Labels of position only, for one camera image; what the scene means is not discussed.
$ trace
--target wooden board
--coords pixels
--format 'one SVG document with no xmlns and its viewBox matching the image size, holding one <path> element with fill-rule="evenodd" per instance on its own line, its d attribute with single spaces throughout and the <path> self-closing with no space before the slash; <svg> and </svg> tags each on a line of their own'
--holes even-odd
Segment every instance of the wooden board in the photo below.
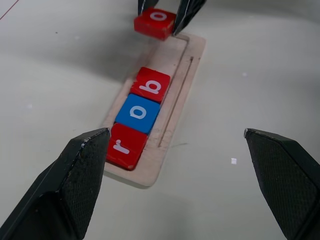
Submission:
<svg viewBox="0 0 320 240">
<path fill-rule="evenodd" d="M 104 128 L 113 126 L 140 67 L 147 67 L 171 76 L 170 86 L 136 168 L 133 171 L 127 171 L 106 162 L 104 171 L 109 173 L 108 176 L 119 176 L 144 187 L 150 187 L 155 183 L 205 45 L 206 41 L 203 38 L 185 33 L 169 37 L 165 42 L 150 40 L 133 73 L 123 84 L 102 126 Z"/>
</svg>

